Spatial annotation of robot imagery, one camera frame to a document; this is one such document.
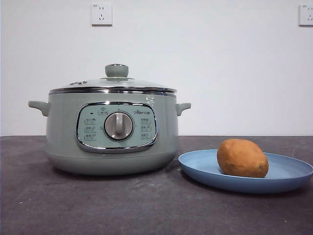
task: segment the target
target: wall outlet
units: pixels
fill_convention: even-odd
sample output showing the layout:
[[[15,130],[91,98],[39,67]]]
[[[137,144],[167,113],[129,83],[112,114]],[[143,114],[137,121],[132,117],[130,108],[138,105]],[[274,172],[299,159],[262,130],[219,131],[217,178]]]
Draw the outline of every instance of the wall outlet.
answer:
[[[112,25],[112,4],[92,4],[91,25]]]
[[[299,26],[313,26],[313,4],[299,5]]]

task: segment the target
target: control panel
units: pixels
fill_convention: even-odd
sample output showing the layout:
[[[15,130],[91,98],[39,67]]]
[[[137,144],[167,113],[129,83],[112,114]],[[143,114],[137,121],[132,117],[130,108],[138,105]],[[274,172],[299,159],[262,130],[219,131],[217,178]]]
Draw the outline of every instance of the control panel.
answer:
[[[145,150],[157,138],[155,113],[147,104],[91,103],[79,112],[76,138],[79,146],[88,152]]]

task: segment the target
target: glass lid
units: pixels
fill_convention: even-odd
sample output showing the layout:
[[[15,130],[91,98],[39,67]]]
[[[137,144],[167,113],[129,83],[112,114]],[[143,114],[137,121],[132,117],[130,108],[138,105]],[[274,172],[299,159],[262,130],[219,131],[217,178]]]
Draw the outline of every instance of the glass lid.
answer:
[[[67,86],[53,89],[50,94],[58,93],[88,93],[93,91],[142,91],[142,92],[165,92],[175,93],[175,89],[144,80],[129,78],[128,66],[122,64],[111,64],[105,67],[107,77],[73,82]]]

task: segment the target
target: blue plate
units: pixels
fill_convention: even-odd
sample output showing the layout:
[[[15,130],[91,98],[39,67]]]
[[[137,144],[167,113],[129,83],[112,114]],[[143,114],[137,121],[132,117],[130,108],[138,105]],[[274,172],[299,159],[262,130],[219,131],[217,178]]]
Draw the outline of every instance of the blue plate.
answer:
[[[215,188],[247,193],[279,193],[306,184],[313,167],[295,158],[265,153],[269,170],[265,178],[225,175],[216,158],[217,149],[198,150],[180,155],[183,171],[200,183]]]

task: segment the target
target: cooker base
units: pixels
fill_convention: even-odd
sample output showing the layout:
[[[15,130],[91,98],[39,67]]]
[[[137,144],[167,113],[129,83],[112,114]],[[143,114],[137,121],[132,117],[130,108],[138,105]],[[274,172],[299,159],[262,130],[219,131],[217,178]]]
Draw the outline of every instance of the cooker base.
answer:
[[[48,154],[52,164],[61,170],[83,175],[125,175],[165,166],[176,152],[131,158],[84,159]]]

